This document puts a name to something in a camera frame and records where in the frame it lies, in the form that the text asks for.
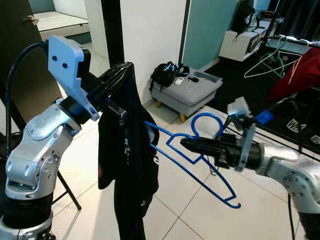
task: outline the teal wall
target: teal wall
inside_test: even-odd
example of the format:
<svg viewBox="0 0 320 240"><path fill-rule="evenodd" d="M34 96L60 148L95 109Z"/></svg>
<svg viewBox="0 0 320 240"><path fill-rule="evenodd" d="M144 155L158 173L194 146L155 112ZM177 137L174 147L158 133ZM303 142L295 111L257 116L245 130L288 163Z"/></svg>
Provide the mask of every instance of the teal wall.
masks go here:
<svg viewBox="0 0 320 240"><path fill-rule="evenodd" d="M44 13L55 11L53 0L29 0L32 13Z"/></svg>
<svg viewBox="0 0 320 240"><path fill-rule="evenodd" d="M258 10L270 0L258 0ZM229 30L237 0L193 0L183 53L183 64L200 69L219 56L225 31Z"/></svg>

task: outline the wire hanger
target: wire hanger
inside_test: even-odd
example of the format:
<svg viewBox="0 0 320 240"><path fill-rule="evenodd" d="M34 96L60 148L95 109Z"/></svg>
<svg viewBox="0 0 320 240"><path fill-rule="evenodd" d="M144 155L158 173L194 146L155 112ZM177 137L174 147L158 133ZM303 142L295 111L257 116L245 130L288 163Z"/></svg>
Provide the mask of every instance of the wire hanger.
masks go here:
<svg viewBox="0 0 320 240"><path fill-rule="evenodd" d="M174 147L173 145L171 145L171 142L173 141L174 138L176 137L186 137L186 138L190 138L190 139L198 139L200 137L198 131L196 130L195 127L195 123L197 121L198 118L201 118L203 116L207 116L207 117L212 117L215 120L217 120L217 122L219 123L219 131L217 132L217 136L221 136L221 134L224 131L224 125L221 121L221 119L219 117L217 117L216 115L209 113L209 112L203 112L203 113L199 113L198 115L196 115L191 122L191 128L192 131L194 133L194 136L185 134L185 133L171 133L166 129L163 129L155 124L152 124L151 122L145 121L144 123L152 128L158 129L159 131L167 134L170 136L169 140L166 142L166 145L169 146L171 149L173 149L175 152L177 152L180 156L182 156L184 159L186 159L189 163L195 165L196 163L198 163L200 160L204 161L211 170L213 170L213 172L216 173L216 175L223 181L223 183L225 184L225 186L229 189L231 196L229 197L222 197L220 196L218 193L216 193L215 191L213 191L210 187L208 187L203 181L201 181L199 178L197 178L190 170L188 170L185 166L183 166L180 162L178 162L177 160L175 160L173 157L171 157L169 154L167 154L165 151L163 151L162 149L160 149L158 146L155 146L153 144L150 143L150 145L156 149L159 153L161 153L162 155L164 155L165 157L167 157L168 159L170 159L172 162L174 162L176 165L178 165L182 170L184 170L189 176L191 176L194 180L196 180L201 186L203 186L208 192L210 192L212 195L214 195L216 198L218 198L221 202L223 202L224 204L226 204L228 207L233 208L233 209L239 209L241 207L241 204L238 203L237 205L233 205L231 204L229 201L233 200L237 197L235 191L233 190L233 188L230 186L230 184L228 183L228 181L224 178L224 176L210 163L209 160L207 160L205 158L205 156L203 154L199 155L196 159L190 159L188 156L186 156L183 152L181 152L179 149L177 149L176 147Z"/></svg>
<svg viewBox="0 0 320 240"><path fill-rule="evenodd" d="M282 45L280 46L280 41L281 41L283 38L285 38L285 42L284 42L284 44L282 44ZM244 78L251 78L251 77L256 77L256 76L260 76L260 75L264 75L264 74L268 74L268 73L274 72L275 74L277 74L279 77L282 78L282 77L283 77L282 74L284 73L285 67L288 66L288 65L294 64L294 63L297 62L300 58L297 59L297 60L294 60L294 61L292 61L292 62L289 62L289 63L287 63L287 64L284 65L283 62L282 62L282 59L280 58L280 53L285 53L285 54L287 54L287 55L295 55L295 56L300 56L300 57L302 56L301 54L298 54L298 53L280 51L280 49L283 48L283 47L285 46L285 44L287 43L287 38L288 38L287 36L281 35L281 37L280 37L279 40L278 40L278 44L277 44L278 47L276 48L276 50L275 50L273 53L271 53L271 54L268 53L268 56L267 56L267 57L263 58L260 62L258 62L258 63L257 63L256 65L254 65L252 68L250 68L250 69L244 74L243 77L244 77ZM271 58L271 57L272 57L273 55L275 55L275 54L277 54L276 60L280 61L281 66L272 69L269 65L267 65L266 63L264 63L264 61L267 60L267 59L269 59L269 58ZM255 68L256 68L258 65L260 65L261 63L263 63L265 66L269 67L271 70L266 71L266 72L262 72L262 73L253 74L253 75L248 75L248 73L250 73L253 69L255 69ZM278 74L278 73L276 72L276 70L279 70L279 69L282 69L280 74Z"/></svg>

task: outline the black mat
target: black mat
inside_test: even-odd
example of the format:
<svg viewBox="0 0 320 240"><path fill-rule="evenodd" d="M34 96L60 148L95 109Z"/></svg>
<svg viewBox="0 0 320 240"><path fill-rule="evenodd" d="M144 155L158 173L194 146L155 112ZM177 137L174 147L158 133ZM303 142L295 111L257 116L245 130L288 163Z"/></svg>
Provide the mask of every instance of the black mat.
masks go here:
<svg viewBox="0 0 320 240"><path fill-rule="evenodd" d="M207 105L214 109L227 113L228 104L234 102L236 98L245 97L254 115L257 115L262 110L267 109L271 105L273 105L274 102L267 101L267 96L273 85L280 79L280 77L278 77L274 73L268 73L265 75L244 78L245 72L253 67L256 63L258 63L261 56L263 56L267 52L272 51L274 51L274 48L264 47L259 53L252 55L243 62L238 62L226 58L220 59L220 62L218 64L214 65L206 71L211 75L223 78L223 84L218 89L215 98ZM288 60L286 61L286 63L297 59L297 56L293 55L287 55L287 57ZM256 70L252 71L250 75L266 72L266 70L266 67L260 65L256 68ZM320 145L315 144L311 141L311 137L315 133L320 136L320 127L318 126L319 124L315 123L314 121L315 118L318 118L315 116L314 112L311 113L311 109L315 107L315 101L318 97L320 97L320 94L317 91L313 91L312 93L302 92L300 95L302 95L303 97L299 97L299 95L297 96L299 109L304 121L308 122L307 127L302 131L303 147L317 154L320 154ZM290 130L287 127L287 124L292 119L297 119L295 112L293 111L291 106L283 105L280 109L278 109L275 120L271 121L267 125L259 125L258 127L285 140L288 140L295 144L299 144L298 133L292 131L294 130L293 128L291 128L292 130Z"/></svg>

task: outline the red cloth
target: red cloth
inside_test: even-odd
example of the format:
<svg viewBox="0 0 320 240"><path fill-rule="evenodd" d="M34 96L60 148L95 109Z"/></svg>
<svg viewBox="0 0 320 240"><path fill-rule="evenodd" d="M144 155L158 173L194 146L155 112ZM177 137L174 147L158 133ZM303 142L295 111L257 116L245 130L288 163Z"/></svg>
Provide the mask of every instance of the red cloth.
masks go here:
<svg viewBox="0 0 320 240"><path fill-rule="evenodd" d="M320 48L311 48L301 58L292 80L293 66L271 89L268 101L288 97L291 94L320 84Z"/></svg>

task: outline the white tile floor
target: white tile floor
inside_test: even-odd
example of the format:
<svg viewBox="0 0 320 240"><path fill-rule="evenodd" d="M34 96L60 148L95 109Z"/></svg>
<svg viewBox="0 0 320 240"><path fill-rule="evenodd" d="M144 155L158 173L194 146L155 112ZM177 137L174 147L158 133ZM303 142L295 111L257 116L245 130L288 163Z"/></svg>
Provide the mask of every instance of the white tile floor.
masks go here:
<svg viewBox="0 0 320 240"><path fill-rule="evenodd" d="M180 124L178 114L165 106L147 109L157 124L175 133L191 134L191 118ZM225 119L224 113L210 107L199 112L215 113ZM196 127L201 136L212 136L218 125L204 117ZM167 137L161 134L158 146L174 156L202 181L223 196L226 187L208 167L183 160L165 146ZM266 139L256 137L257 142ZM118 226L113 206L113 184L104 190L97 186L98 124L88 122L82 133L71 143L63 155L60 171L65 177L82 210L77 211L69 196L53 205L52 232L58 240L118 240ZM233 204L241 203L240 209L227 207L211 195L189 175L169 159L160 155L159 190L155 193L144 218L147 240L287 240L290 239L287 193L275 181L246 170L237 173L222 169L237 194ZM55 197L63 192L58 181ZM296 239L304 239L297 212L293 209Z"/></svg>

